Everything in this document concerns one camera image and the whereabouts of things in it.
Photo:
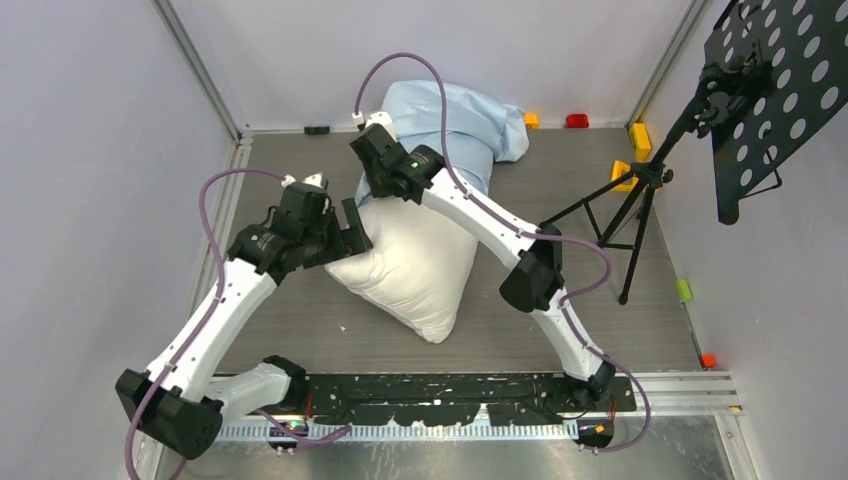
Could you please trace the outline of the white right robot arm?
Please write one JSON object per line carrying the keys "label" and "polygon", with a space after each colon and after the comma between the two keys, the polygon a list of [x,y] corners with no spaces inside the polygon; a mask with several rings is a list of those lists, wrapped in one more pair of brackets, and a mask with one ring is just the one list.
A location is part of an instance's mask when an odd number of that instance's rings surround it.
{"label": "white right robot arm", "polygon": [[561,362],[567,396],[581,410],[596,410],[611,395],[616,368],[581,324],[562,275],[565,238],[551,225],[521,220],[450,166],[443,153],[421,145],[406,150],[389,115],[356,114],[350,146],[362,162],[375,198],[400,198],[450,219],[487,247],[508,269],[501,297],[528,313]]}

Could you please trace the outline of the light blue pillowcase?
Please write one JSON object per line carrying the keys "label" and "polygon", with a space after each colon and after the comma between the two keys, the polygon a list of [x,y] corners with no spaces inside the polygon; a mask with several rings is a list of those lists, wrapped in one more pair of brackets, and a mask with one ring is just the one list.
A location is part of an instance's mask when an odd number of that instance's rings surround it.
{"label": "light blue pillowcase", "polygon": [[[517,162],[529,149],[523,114],[516,106],[462,86],[447,83],[445,92],[451,165],[478,191],[488,194],[494,165]],[[382,110],[391,118],[397,139],[406,150],[426,145],[442,151],[441,95],[436,82],[393,83]]]}

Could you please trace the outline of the white pillow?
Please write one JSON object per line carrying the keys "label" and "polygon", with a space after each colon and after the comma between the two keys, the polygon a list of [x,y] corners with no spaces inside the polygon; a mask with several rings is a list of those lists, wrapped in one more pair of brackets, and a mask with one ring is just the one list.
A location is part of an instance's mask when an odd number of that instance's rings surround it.
{"label": "white pillow", "polygon": [[447,217],[401,199],[372,199],[359,213],[372,248],[327,264],[327,273],[423,340],[445,341],[478,240]]}

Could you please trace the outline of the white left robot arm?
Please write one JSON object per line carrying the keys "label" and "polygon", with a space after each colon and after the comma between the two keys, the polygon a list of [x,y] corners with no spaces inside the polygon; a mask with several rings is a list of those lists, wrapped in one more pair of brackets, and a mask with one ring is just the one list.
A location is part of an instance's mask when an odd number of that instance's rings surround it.
{"label": "white left robot arm", "polygon": [[249,317],[284,278],[371,248],[353,199],[342,206],[342,228],[320,173],[282,178],[282,196],[265,218],[239,231],[216,253],[218,279],[187,324],[145,370],[125,370],[116,392],[133,428],[193,460],[222,427],[264,407],[293,414],[310,384],[303,367],[279,355],[216,382],[213,376]]}

